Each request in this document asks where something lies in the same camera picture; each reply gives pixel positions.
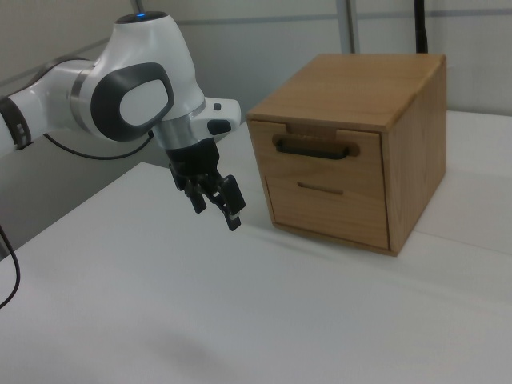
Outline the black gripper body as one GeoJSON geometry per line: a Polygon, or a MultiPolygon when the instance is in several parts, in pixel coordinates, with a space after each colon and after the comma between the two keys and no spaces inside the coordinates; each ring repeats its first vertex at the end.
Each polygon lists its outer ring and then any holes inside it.
{"type": "Polygon", "coordinates": [[[217,166],[220,159],[213,138],[203,139],[192,146],[166,150],[170,172],[178,190],[184,190],[188,181],[194,185],[205,183],[207,190],[215,190],[222,176],[217,166]]]}

